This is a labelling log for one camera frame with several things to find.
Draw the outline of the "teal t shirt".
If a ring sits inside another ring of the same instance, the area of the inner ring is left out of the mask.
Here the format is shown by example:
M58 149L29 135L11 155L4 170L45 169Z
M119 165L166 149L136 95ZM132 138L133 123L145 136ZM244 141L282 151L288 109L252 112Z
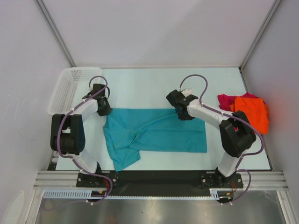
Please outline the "teal t shirt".
M116 108L103 126L114 169L141 159L141 151L207 153L205 122L180 120L173 109Z

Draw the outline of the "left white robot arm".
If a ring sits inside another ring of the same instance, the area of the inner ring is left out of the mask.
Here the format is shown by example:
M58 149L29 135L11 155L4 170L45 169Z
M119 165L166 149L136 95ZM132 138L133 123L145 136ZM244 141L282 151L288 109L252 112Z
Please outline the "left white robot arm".
M98 162L85 148L84 122L93 114L102 117L111 113L109 96L107 85L94 84L79 105L66 114L54 114L51 120L51 149L60 157L72 160L81 172L88 174L87 181L95 187L102 184L103 174L97 171L100 168Z

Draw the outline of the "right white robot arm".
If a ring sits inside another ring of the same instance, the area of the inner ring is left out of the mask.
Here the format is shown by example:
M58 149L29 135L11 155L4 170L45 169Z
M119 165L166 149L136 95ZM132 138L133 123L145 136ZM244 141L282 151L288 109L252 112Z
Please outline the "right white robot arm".
M256 134L249 127L246 115L238 111L225 116L223 112L217 112L215 108L208 109L204 103L200 103L197 96L190 90L170 92L166 99L175 108L180 120L201 119L220 131L221 144L225 153L217 167L215 181L220 187L227 187L233 180L236 166L241 156L256 141Z

